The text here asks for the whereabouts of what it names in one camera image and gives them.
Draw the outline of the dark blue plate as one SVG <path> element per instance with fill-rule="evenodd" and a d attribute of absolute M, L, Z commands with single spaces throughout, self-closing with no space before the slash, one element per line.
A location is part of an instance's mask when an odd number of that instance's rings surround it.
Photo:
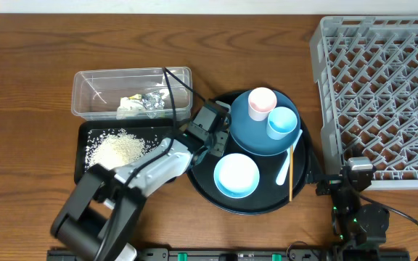
<path fill-rule="evenodd" d="M 268 120 L 254 121 L 248 114 L 248 96 L 250 91 L 240 94 L 231 104 L 231 137 L 246 152 L 258 156 L 274 156 L 285 152 L 296 142 L 300 132 L 300 115 L 288 96 L 274 91 L 278 107 L 291 109 L 298 120 L 298 124 L 291 134 L 280 140 L 274 140 L 267 134 Z"/>

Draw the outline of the wooden chopstick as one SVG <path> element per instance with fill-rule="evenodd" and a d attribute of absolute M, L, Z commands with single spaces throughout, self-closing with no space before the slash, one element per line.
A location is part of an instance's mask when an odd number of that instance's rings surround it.
<path fill-rule="evenodd" d="M 289 202 L 293 199 L 294 146 L 290 146 Z"/>

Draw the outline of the clear plastic bin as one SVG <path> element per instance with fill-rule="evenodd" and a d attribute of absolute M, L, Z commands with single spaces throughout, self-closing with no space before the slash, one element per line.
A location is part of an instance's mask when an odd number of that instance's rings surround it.
<path fill-rule="evenodd" d="M 85 120 L 117 120 L 116 112 L 122 97 L 159 91 L 165 107 L 144 110 L 126 119 L 171 118 L 191 115 L 193 105 L 192 72 L 188 67 L 159 67 L 90 70 L 75 74 L 71 111 Z"/>

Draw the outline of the grey dishwasher rack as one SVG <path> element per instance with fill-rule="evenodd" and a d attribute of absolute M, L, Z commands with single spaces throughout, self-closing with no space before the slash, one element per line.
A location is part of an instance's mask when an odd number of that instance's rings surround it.
<path fill-rule="evenodd" d="M 418 189 L 418 16 L 326 16 L 310 52 L 326 173 L 362 154 L 372 189 Z"/>

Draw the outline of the foil wrapper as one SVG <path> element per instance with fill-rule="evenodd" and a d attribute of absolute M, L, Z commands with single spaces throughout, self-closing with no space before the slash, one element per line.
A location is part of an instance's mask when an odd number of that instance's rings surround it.
<path fill-rule="evenodd" d="M 143 94 L 142 104 L 146 110 L 159 110 L 165 107 L 165 101 L 159 91 Z"/>

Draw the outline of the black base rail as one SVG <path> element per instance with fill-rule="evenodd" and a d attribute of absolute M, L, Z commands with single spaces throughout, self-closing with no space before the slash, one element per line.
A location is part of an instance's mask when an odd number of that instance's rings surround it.
<path fill-rule="evenodd" d="M 168 250 L 164 248 L 143 249 L 137 261 L 333 261 L 331 251 L 293 248 L 285 251 L 234 251 L 234 250 Z M 346 250 L 340 260 L 409 261 L 408 252 Z"/>

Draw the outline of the yellow green snack wrapper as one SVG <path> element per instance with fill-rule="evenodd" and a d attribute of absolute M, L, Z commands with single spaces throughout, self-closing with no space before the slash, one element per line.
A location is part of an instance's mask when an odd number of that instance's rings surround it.
<path fill-rule="evenodd" d="M 141 100 L 142 99 L 142 95 L 141 94 L 135 94 L 133 96 L 130 96 L 129 99 L 132 99 L 132 100 Z"/>

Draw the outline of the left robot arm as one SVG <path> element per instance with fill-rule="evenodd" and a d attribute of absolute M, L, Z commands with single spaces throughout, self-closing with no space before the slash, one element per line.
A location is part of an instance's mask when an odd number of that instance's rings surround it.
<path fill-rule="evenodd" d="M 135 260 L 128 240 L 147 198 L 206 154 L 222 152 L 228 135 L 190 123 L 134 162 L 111 170 L 90 167 L 54 219 L 51 235 L 82 260 Z"/>

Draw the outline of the pink cup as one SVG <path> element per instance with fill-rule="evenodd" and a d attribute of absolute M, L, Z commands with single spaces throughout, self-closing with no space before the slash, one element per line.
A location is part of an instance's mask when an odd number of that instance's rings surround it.
<path fill-rule="evenodd" d="M 254 121 L 265 120 L 276 107 L 276 94 L 269 88 L 253 89 L 248 95 L 248 114 Z"/>

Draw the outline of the round black tray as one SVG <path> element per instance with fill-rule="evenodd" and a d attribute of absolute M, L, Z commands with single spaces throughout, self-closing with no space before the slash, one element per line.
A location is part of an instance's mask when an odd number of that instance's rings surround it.
<path fill-rule="evenodd" d="M 305 186 L 306 149 L 313 148 L 307 127 L 301 126 L 303 133 L 294 151 L 293 194 L 296 196 Z M 240 153 L 250 157 L 260 170 L 260 181 L 257 189 L 242 199 L 224 196 L 213 180 L 213 171 L 219 161 L 218 157 L 208 155 L 197 166 L 187 172 L 195 189 L 209 202 L 228 212 L 241 215 L 257 215 L 277 210 L 289 202 L 289 186 L 278 186 L 277 174 L 285 160 L 285 152 L 270 157 L 263 157 L 246 152 L 233 138 L 229 137 L 224 154 Z"/>

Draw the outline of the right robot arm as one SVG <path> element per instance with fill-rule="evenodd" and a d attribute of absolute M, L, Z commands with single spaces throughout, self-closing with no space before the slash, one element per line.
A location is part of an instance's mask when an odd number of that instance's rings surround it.
<path fill-rule="evenodd" d="M 312 260 L 391 260 L 391 252 L 383 252 L 389 212 L 376 203 L 362 204 L 361 192 L 372 183 L 376 167 L 357 149 L 338 174 L 315 174 L 316 195 L 332 199 L 333 233 L 340 242 L 329 250 L 312 250 Z"/>

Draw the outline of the pile of white rice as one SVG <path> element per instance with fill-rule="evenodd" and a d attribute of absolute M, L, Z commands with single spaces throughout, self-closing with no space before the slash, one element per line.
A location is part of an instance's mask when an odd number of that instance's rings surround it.
<path fill-rule="evenodd" d="M 108 170 L 127 165 L 153 150 L 159 141 L 157 134 L 145 138 L 125 128 L 90 130 L 85 148 L 85 169 L 95 164 Z"/>

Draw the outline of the light blue bowl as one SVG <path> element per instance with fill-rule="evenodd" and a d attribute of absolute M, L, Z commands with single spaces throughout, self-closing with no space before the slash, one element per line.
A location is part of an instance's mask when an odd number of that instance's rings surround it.
<path fill-rule="evenodd" d="M 224 196 L 242 199 L 257 189 L 260 171 L 253 159 L 245 154 L 233 153 L 223 156 L 217 162 L 213 180 Z"/>

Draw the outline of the light blue cup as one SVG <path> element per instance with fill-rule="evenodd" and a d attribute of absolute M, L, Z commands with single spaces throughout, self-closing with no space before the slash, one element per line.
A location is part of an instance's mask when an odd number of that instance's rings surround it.
<path fill-rule="evenodd" d="M 269 138 L 281 140 L 289 136 L 297 127 L 298 119 L 288 107 L 276 107 L 267 117 L 266 133 Z"/>

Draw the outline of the white paper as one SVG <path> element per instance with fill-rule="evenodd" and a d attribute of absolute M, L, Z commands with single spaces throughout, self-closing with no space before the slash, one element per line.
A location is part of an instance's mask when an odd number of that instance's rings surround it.
<path fill-rule="evenodd" d="M 132 100 L 128 97 L 122 97 L 120 99 L 120 106 L 117 108 L 116 119 L 123 120 L 127 117 L 134 117 L 145 108 L 142 104 L 142 100 Z"/>

